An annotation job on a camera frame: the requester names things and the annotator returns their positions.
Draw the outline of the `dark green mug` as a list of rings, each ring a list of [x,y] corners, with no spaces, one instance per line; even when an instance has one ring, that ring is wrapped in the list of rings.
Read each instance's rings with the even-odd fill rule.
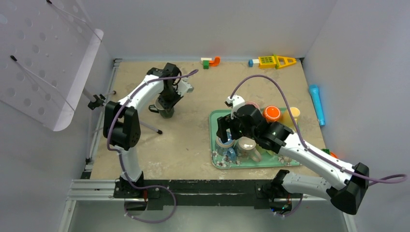
[[[174,115],[174,108],[165,109],[159,103],[151,104],[148,106],[148,110],[152,113],[159,114],[162,118],[169,119]]]

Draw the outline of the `orange mug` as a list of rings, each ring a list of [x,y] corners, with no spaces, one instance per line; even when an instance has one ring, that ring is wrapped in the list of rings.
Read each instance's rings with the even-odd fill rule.
[[[278,107],[269,105],[263,110],[263,117],[267,122],[276,122],[281,118],[281,111]]]

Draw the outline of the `blue butterfly mug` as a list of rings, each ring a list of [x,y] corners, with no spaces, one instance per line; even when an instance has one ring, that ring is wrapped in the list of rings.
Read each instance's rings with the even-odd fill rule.
[[[235,140],[230,133],[227,133],[227,142],[223,142],[219,137],[215,139],[215,150],[218,154],[226,157],[228,161],[237,161],[237,155],[234,149]]]

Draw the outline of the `pink ghost mug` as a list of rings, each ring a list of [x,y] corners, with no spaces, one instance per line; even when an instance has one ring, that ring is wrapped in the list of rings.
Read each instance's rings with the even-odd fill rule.
[[[260,110],[259,105],[254,101],[247,101],[246,105],[253,105],[256,109]]]

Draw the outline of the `cream floral mug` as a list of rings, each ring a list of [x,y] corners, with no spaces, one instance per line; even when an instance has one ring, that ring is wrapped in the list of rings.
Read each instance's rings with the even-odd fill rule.
[[[255,162],[261,162],[262,156],[256,148],[256,142],[248,137],[241,137],[236,141],[235,152],[239,158],[250,158]]]

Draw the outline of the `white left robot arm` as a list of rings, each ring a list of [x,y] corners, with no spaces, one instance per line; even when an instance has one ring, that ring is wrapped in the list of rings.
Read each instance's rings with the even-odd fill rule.
[[[158,100],[163,110],[172,111],[185,94],[193,92],[189,77],[197,72],[193,70],[183,75],[172,63],[166,63],[162,69],[151,68],[126,97],[105,105],[103,136],[106,148],[116,152],[121,167],[120,179],[127,182],[125,191],[131,197],[140,197],[145,189],[136,149],[141,137],[140,112],[153,99]]]

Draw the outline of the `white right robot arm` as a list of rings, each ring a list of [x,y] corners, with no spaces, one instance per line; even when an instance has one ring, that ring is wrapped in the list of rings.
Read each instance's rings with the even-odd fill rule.
[[[369,187],[369,167],[353,165],[332,157],[312,146],[291,128],[279,122],[267,122],[253,105],[217,119],[216,135],[226,142],[230,133],[235,140],[247,137],[261,148],[300,162],[319,177],[279,171],[271,184],[279,197],[286,193],[308,194],[329,200],[338,210],[356,215]]]

